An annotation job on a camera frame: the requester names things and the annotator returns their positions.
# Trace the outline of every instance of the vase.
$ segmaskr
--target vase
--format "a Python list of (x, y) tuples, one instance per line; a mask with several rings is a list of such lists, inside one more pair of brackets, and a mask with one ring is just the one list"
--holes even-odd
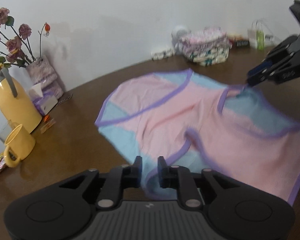
[(0, 68), (0, 110), (7, 120), (23, 124), (29, 133), (42, 119), (23, 87), (5, 67)]
[(58, 78), (56, 71), (49, 63), (46, 56), (38, 58), (26, 67), (33, 84), (41, 84), (43, 92), (52, 91), (59, 99), (63, 95), (63, 90), (56, 81)]

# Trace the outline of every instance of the brown tabletop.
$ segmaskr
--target brown tabletop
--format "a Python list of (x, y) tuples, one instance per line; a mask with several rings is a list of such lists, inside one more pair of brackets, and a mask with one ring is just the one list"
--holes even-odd
[[(254, 49), (231, 50), (226, 63), (211, 67), (189, 63), (181, 56), (148, 61), (71, 90), (72, 99), (50, 112), (56, 124), (44, 134), (40, 134), (40, 124), (32, 133), (37, 142), (32, 153), (18, 167), (6, 168), (0, 174), (0, 240), (10, 239), (3, 223), (3, 212), (11, 201), (89, 168), (108, 172), (112, 167), (126, 163), (94, 125), (103, 101), (120, 83), (150, 72), (190, 67), (219, 82), (239, 84), (245, 82), (247, 71), (265, 54)], [(300, 79), (280, 86), (267, 83), (260, 87), (280, 110), (300, 118)], [(140, 189), (126, 190), (124, 198), (145, 199)], [(289, 240), (300, 240), (300, 191), (293, 207), (296, 222)]]

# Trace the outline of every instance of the yellow thermos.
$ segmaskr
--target yellow thermos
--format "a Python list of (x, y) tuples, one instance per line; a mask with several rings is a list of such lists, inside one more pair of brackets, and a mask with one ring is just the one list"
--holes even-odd
[(29, 133), (42, 119), (23, 87), (10, 76), (6, 67), (0, 67), (0, 110), (7, 120), (22, 124)]

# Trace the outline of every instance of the yellow pitcher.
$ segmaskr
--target yellow pitcher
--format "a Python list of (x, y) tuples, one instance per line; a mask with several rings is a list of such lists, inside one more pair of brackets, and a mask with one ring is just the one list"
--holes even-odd
[(42, 119), (23, 87), (10, 76), (6, 67), (0, 67), (0, 110), (7, 120), (23, 124), (29, 133)]
[[(6, 148), (3, 152), (3, 157), (6, 165), (9, 167), (16, 167), (21, 160), (31, 153), (35, 145), (35, 140), (23, 125), (19, 124), (8, 135), (4, 145)], [(12, 153), (16, 160), (12, 160), (9, 153)]]

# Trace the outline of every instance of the blue fabric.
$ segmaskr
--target blue fabric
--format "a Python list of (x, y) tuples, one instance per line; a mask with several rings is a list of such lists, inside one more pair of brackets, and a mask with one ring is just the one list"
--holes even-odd
[[(175, 84), (182, 84), (186, 79), (184, 73), (156, 73), (157, 76), (165, 78)], [(199, 86), (209, 89), (224, 89), (227, 85), (216, 82), (205, 76), (193, 73), (190, 79)], [(256, 125), (264, 132), (272, 134), (278, 133), (282, 129), (291, 126), (294, 121), (278, 115), (277, 112), (265, 106), (262, 95), (254, 89), (247, 88), (242, 93), (233, 98), (227, 98), (225, 108), (234, 111), (237, 114), (248, 116)], [(111, 102), (107, 102), (102, 121), (112, 120), (127, 116), (127, 113)], [(142, 157), (143, 170), (141, 185), (145, 187), (145, 178), (153, 169), (157, 168), (157, 162), (149, 158), (143, 152), (140, 152), (135, 133), (126, 131), (115, 125), (99, 127), (99, 132), (109, 140), (116, 150), (122, 155), (128, 163), (133, 163), (136, 156)], [(188, 151), (175, 165), (185, 166), (191, 172), (201, 172), (203, 168), (208, 168), (199, 153), (196, 151)], [(162, 189), (159, 186), (158, 176), (153, 177), (147, 183), (149, 193), (160, 196), (161, 199), (176, 199), (176, 191), (173, 189)]]

